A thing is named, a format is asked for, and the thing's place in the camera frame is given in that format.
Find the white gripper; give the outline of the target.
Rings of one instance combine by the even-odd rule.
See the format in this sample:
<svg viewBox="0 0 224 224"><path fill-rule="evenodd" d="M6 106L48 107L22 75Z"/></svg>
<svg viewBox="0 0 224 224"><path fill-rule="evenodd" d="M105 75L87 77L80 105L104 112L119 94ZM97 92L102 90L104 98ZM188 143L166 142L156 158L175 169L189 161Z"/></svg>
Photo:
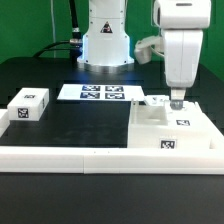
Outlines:
<svg viewBox="0 0 224 224"><path fill-rule="evenodd" d="M155 0L153 20L161 29L170 106L183 108L185 88L197 73L203 30L210 25L211 0Z"/></svg>

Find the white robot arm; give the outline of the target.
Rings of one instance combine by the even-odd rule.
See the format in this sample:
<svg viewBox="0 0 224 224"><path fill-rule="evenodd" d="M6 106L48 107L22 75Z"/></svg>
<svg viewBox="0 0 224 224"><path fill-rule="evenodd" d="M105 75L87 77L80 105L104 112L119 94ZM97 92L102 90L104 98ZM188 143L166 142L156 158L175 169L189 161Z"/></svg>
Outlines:
<svg viewBox="0 0 224 224"><path fill-rule="evenodd" d="M203 30L210 25L211 0L153 0L152 19L160 34L130 48L125 32L126 0L89 0L89 28L83 37L81 68L115 73L153 53L164 58L170 106L183 108L185 92L196 78Z"/></svg>

